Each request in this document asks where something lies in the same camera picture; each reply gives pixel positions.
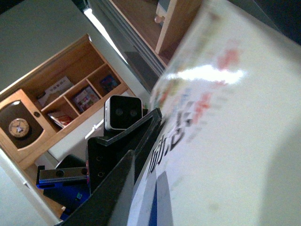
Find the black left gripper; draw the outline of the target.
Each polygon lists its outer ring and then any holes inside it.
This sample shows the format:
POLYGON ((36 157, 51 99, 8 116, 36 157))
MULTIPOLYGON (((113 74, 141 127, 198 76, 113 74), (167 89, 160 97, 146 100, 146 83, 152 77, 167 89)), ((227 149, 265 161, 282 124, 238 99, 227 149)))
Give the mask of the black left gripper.
POLYGON ((162 113, 156 108, 119 134, 92 137, 87 142, 87 170, 90 193, 104 181, 129 151, 134 151, 135 180, 151 152, 160 132, 162 113))

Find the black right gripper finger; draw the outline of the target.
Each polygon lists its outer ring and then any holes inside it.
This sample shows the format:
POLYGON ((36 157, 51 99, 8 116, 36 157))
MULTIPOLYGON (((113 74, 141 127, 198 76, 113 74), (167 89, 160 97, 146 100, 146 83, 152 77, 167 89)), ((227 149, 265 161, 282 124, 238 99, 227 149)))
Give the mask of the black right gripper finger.
POLYGON ((129 150, 92 195, 59 226, 125 226, 135 184, 135 153, 129 150))

